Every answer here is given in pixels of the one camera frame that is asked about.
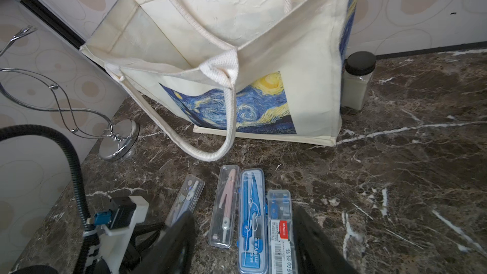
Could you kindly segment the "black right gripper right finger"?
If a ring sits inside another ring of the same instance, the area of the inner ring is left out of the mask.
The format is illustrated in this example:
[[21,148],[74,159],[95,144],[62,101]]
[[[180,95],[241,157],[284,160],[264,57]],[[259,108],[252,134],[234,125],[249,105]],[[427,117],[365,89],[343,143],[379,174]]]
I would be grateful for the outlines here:
[[303,208],[294,208],[292,221],[298,273],[357,272]]

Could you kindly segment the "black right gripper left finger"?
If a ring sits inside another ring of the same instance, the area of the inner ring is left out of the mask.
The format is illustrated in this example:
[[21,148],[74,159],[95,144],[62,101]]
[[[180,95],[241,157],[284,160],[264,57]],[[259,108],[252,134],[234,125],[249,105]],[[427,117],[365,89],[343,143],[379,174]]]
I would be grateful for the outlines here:
[[186,211],[132,273],[190,273],[195,243],[195,219]]

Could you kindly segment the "red label clear case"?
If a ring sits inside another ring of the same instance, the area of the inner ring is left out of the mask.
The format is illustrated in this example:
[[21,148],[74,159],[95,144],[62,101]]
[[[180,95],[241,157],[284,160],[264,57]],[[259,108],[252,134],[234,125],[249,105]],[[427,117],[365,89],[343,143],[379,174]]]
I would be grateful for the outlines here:
[[267,202],[269,273],[297,273],[290,192],[270,190]]

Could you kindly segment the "light blue compass case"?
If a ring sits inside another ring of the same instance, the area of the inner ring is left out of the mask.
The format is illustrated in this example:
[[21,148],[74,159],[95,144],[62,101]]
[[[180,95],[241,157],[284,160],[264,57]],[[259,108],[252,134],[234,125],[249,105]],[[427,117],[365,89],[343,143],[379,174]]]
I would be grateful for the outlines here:
[[188,175],[166,218],[165,224],[171,227],[185,212],[193,212],[204,190],[205,181],[194,175]]

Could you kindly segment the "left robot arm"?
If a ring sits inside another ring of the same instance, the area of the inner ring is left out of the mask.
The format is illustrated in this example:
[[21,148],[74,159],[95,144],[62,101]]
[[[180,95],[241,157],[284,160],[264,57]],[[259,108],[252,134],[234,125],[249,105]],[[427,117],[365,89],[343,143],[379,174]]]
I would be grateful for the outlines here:
[[48,138],[1,142],[1,273],[49,265],[72,273],[82,224],[61,148]]

